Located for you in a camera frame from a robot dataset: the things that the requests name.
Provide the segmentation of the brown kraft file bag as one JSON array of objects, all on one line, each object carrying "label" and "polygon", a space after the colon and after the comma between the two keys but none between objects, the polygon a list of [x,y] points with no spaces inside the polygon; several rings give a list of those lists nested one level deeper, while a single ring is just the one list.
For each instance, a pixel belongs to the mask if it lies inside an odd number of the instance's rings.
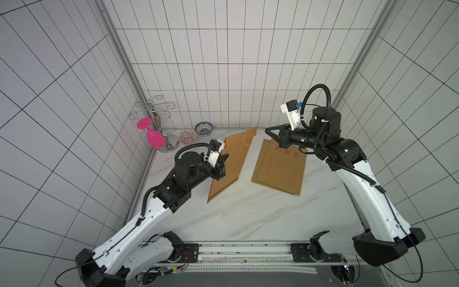
[{"label": "brown kraft file bag", "polygon": [[208,203],[232,184],[238,181],[253,138],[257,135],[257,127],[225,138],[222,154],[229,154],[225,161],[226,176],[219,181],[213,180],[210,187]]}]

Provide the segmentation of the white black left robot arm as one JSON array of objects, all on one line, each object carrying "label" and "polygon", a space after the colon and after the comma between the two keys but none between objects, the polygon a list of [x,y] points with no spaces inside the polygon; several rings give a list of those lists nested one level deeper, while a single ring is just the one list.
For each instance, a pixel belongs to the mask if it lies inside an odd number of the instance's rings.
[{"label": "white black left robot arm", "polygon": [[190,199],[192,189],[208,178],[225,176],[224,147],[224,141],[213,139],[180,149],[167,177],[145,193],[140,213],[95,250],[84,249],[76,256],[81,282],[87,287],[123,287],[158,263],[178,262],[184,243],[174,232],[152,243],[143,240]]}]

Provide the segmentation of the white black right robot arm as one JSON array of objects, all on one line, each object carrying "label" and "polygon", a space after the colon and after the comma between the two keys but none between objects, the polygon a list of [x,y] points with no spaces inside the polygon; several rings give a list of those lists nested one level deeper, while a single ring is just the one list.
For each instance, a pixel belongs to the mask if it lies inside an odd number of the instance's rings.
[{"label": "white black right robot arm", "polygon": [[426,239],[397,211],[377,181],[358,143],[341,137],[341,114],[331,106],[331,92],[324,84],[313,86],[302,102],[281,106],[289,122],[265,129],[280,148],[309,149],[342,180],[364,231],[355,236],[328,230],[310,239],[309,255],[322,262],[331,254],[355,255],[371,266],[391,263]]}]

